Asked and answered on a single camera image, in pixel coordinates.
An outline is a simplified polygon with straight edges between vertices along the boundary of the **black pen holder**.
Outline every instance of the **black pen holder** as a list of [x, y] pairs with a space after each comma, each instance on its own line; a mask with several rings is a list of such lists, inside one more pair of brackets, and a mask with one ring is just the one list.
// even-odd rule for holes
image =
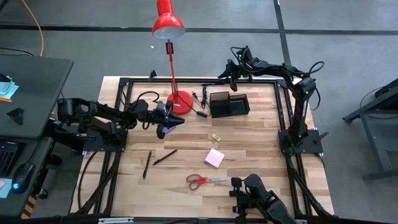
[[248, 97], [246, 94], [230, 96], [227, 91], [211, 93], [210, 111], [212, 118], [248, 114], [250, 111]]

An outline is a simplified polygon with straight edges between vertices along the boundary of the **scissors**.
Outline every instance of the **scissors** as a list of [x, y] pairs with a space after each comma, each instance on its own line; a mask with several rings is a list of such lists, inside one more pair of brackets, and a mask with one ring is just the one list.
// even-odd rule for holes
[[202, 184], [209, 183], [209, 182], [222, 182], [226, 181], [226, 179], [215, 179], [215, 178], [207, 178], [202, 177], [199, 174], [192, 174], [187, 177], [187, 182], [189, 183], [190, 190], [196, 190]]

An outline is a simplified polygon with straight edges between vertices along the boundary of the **pen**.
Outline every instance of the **pen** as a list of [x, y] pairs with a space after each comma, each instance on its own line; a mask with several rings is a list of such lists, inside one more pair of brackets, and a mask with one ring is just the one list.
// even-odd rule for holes
[[152, 150], [149, 151], [148, 154], [148, 159], [147, 159], [147, 164], [145, 165], [145, 170], [144, 173], [142, 174], [142, 178], [145, 180], [145, 177], [147, 177], [147, 171], [148, 171], [148, 165], [149, 165], [149, 161], [150, 161], [150, 156], [152, 155]]
[[178, 151], [178, 150], [176, 149], [176, 150], [170, 152], [169, 154], [167, 154], [165, 157], [156, 160], [156, 161], [154, 162], [153, 166], [156, 165], [156, 164], [158, 164], [158, 163], [160, 163], [160, 162], [162, 162], [164, 159], [168, 158], [169, 156], [171, 156], [172, 154], [174, 154], [174, 153], [177, 152], [177, 151]]

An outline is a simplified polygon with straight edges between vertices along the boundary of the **gray floor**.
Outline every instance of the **gray floor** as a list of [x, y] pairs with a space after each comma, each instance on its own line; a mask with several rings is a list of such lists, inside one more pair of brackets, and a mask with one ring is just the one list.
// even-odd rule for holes
[[[398, 30], [395, 0], [280, 0], [286, 29]], [[155, 0], [28, 1], [43, 24], [74, 26], [151, 27], [157, 17]], [[174, 0], [174, 9], [189, 28], [277, 29], [272, 0]], [[32, 24], [23, 5], [11, 1], [0, 22]], [[164, 42], [150, 32], [44, 32], [45, 56], [70, 58], [75, 66], [64, 88], [66, 97], [95, 100], [105, 75], [170, 75]], [[38, 54], [39, 33], [2, 30], [0, 45]], [[179, 76], [217, 76], [232, 58], [231, 46], [248, 45], [254, 56], [283, 62], [279, 34], [186, 33], [175, 42]], [[292, 63], [308, 70], [318, 60], [325, 68], [314, 74], [322, 96], [313, 111], [323, 140], [326, 176], [335, 213], [345, 218], [398, 222], [398, 178], [363, 182], [377, 171], [362, 124], [341, 119], [359, 107], [370, 90], [398, 75], [398, 35], [287, 35]], [[317, 102], [312, 98], [312, 105]], [[50, 197], [40, 200], [34, 217], [66, 214], [80, 156], [64, 152], [70, 166], [46, 180]]]

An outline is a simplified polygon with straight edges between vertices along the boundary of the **pink sticky notes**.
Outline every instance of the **pink sticky notes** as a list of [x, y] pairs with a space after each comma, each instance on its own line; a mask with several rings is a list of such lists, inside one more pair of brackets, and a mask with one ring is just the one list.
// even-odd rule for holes
[[211, 165], [219, 168], [221, 162], [224, 159], [224, 154], [220, 153], [216, 149], [211, 149], [209, 154], [207, 155], [205, 161], [210, 163]]

